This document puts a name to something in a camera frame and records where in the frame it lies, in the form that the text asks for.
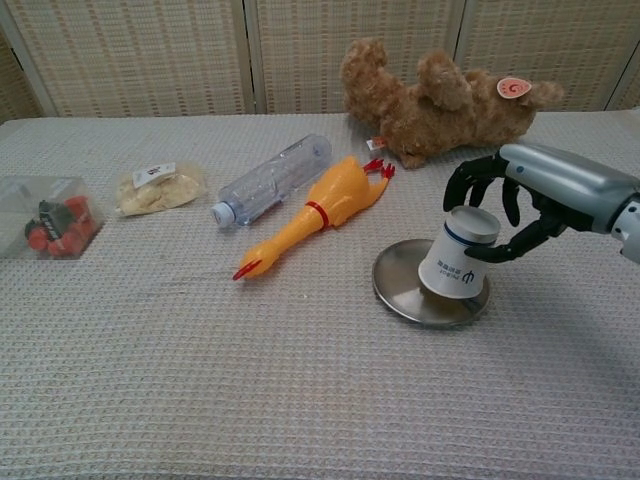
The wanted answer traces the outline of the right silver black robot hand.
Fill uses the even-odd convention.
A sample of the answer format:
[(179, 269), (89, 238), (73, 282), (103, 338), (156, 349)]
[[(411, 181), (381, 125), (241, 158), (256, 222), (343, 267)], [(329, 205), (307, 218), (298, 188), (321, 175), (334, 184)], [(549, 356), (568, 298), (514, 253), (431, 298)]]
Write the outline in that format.
[(566, 150), (510, 143), (493, 155), (462, 162), (448, 180), (443, 209), (450, 211), (466, 199), (479, 206), (496, 178), (503, 180), (502, 204), (512, 226), (520, 222), (521, 188), (540, 216), (508, 243), (473, 246), (466, 250), (468, 256), (494, 264), (512, 261), (571, 228), (609, 234), (622, 243), (622, 256), (639, 261), (637, 177)]

